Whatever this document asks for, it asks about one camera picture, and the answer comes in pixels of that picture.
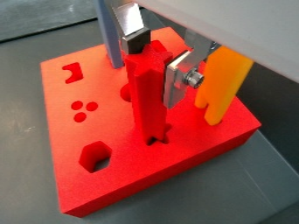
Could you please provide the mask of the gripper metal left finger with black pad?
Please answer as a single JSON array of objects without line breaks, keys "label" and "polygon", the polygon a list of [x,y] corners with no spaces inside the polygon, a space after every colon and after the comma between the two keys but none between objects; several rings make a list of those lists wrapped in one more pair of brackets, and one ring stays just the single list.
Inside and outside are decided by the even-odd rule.
[{"label": "gripper metal left finger with black pad", "polygon": [[134,2],[112,2],[112,11],[120,29],[120,43],[125,54],[137,54],[150,43],[150,30],[145,27]]}]

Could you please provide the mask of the gripper metal right finger with screw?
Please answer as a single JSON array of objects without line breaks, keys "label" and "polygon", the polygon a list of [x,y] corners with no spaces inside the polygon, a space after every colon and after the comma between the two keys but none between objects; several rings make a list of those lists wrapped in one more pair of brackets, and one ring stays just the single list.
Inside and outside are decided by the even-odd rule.
[{"label": "gripper metal right finger with screw", "polygon": [[190,50],[181,52],[164,69],[162,104],[168,109],[182,99],[186,87],[196,89],[202,83],[198,64],[220,47],[217,42],[190,29],[185,30],[184,44]]}]

